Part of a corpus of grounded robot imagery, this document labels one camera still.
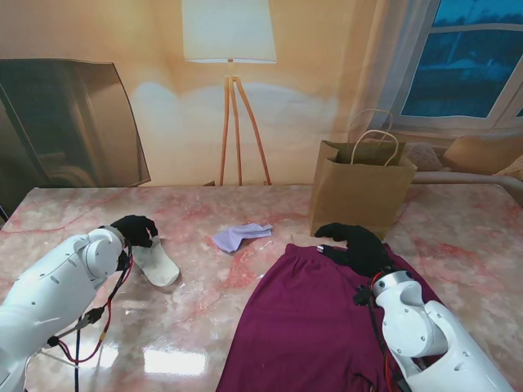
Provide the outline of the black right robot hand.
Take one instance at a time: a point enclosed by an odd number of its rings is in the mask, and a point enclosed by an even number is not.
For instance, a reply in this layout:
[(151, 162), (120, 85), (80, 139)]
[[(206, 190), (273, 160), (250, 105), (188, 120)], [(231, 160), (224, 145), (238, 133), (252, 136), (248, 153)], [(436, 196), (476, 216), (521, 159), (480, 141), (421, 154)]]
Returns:
[(323, 245), (321, 253), (335, 264), (349, 267), (360, 276), (373, 278), (378, 273), (394, 270), (394, 261), (390, 258), (385, 244), (360, 225), (331, 223), (321, 226), (314, 236), (346, 242), (345, 251)]

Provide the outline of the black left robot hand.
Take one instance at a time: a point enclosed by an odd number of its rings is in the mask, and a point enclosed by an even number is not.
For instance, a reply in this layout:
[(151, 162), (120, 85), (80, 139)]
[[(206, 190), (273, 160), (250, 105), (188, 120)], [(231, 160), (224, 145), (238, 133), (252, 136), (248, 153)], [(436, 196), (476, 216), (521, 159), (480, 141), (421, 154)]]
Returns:
[(115, 228), (133, 247), (152, 247), (159, 235), (155, 223), (146, 216), (128, 215), (113, 222)]

